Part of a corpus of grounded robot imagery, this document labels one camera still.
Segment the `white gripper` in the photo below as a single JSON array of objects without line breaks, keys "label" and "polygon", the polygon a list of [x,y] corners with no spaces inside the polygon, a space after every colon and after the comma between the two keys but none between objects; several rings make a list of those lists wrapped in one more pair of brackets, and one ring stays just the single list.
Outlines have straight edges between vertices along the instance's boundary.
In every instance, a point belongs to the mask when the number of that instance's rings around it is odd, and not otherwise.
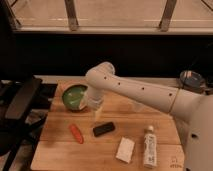
[{"label": "white gripper", "polygon": [[100,119],[102,114],[102,108],[100,107],[103,103],[103,92],[98,89],[89,88],[86,91],[86,101],[87,101],[87,105],[91,109],[95,110],[94,121],[97,122]]}]

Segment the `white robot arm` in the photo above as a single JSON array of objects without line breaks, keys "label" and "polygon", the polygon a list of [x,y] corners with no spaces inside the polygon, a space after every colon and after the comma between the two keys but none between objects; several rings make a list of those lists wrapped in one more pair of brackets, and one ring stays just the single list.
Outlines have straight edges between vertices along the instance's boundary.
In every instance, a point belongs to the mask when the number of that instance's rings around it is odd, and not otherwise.
[{"label": "white robot arm", "polygon": [[88,70],[85,80],[85,101],[93,110],[103,103],[103,92],[112,91],[187,123],[183,171],[213,171],[213,95],[118,77],[110,62]]}]

